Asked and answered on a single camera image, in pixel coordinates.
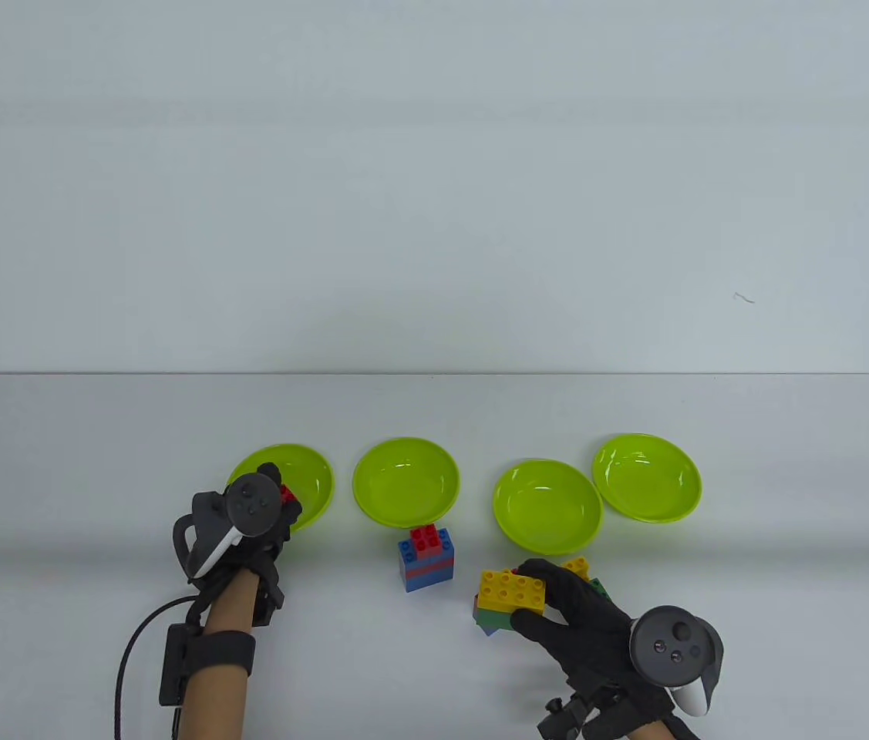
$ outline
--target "black cable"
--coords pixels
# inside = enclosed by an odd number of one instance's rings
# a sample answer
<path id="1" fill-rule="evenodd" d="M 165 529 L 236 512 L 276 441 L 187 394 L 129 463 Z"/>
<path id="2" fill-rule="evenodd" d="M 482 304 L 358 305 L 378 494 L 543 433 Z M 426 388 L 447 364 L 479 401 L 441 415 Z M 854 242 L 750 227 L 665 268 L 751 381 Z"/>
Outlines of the black cable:
<path id="1" fill-rule="evenodd" d="M 157 619 L 160 614 L 166 612 L 167 609 L 173 609 L 177 604 L 186 604 L 187 602 L 194 601 L 195 598 L 197 596 L 181 596 L 180 599 L 166 602 L 162 607 L 159 607 L 159 609 L 150 614 L 149 617 L 146 617 L 145 620 L 142 620 L 139 627 L 136 627 L 136 631 L 133 632 L 132 637 L 129 638 L 129 643 L 126 646 L 125 652 L 123 652 L 123 660 L 120 660 L 120 672 L 116 676 L 116 740 L 123 740 L 123 679 L 125 678 L 125 667 L 126 663 L 129 662 L 132 646 L 136 644 L 136 639 L 146 630 L 147 625 Z"/>

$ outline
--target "yellow lego brick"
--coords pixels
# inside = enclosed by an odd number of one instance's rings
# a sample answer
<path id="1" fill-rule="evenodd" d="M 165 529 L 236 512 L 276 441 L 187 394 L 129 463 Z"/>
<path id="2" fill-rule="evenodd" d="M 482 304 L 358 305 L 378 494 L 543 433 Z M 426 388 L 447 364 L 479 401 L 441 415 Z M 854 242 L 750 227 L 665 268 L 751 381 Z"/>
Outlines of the yellow lego brick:
<path id="1" fill-rule="evenodd" d="M 517 609 L 543 614 L 544 582 L 509 570 L 484 570 L 477 606 L 502 614 L 512 614 Z"/>
<path id="2" fill-rule="evenodd" d="M 569 560 L 568 563 L 561 565 L 562 568 L 567 568 L 573 574 L 578 575 L 582 580 L 590 580 L 588 577 L 588 560 L 584 557 L 576 557 L 575 560 Z"/>

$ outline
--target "white wall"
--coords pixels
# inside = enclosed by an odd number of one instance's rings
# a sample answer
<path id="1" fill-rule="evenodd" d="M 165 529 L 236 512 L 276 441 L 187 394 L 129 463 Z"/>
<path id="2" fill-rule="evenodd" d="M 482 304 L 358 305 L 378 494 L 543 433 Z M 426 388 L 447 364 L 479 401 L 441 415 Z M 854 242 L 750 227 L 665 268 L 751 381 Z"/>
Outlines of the white wall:
<path id="1" fill-rule="evenodd" d="M 869 371 L 869 0 L 0 0 L 46 369 Z"/>

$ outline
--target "green lego brick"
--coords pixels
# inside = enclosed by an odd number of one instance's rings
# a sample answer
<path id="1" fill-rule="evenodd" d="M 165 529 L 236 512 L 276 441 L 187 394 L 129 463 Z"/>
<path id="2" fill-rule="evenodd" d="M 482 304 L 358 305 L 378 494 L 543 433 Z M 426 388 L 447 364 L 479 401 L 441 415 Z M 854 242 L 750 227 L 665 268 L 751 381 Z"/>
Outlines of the green lego brick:
<path id="1" fill-rule="evenodd" d="M 592 578 L 589 583 L 592 584 L 592 588 L 599 592 L 600 595 L 605 596 L 607 599 L 609 598 L 609 592 L 606 591 L 605 586 L 602 585 L 598 578 Z"/>
<path id="2" fill-rule="evenodd" d="M 488 630 L 512 630 L 509 624 L 510 614 L 493 612 L 491 609 L 476 609 L 476 624 Z"/>

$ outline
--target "controller button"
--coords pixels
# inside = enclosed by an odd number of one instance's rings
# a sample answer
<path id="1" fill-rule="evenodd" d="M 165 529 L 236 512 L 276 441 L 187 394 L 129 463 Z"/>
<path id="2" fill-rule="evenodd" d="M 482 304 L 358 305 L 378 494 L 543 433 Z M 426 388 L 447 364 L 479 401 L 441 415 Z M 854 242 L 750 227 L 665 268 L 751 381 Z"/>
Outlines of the controller button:
<path id="1" fill-rule="evenodd" d="M 678 639 L 681 642 L 690 641 L 691 627 L 688 627 L 683 621 L 678 621 L 677 624 L 674 624 L 674 639 Z"/>

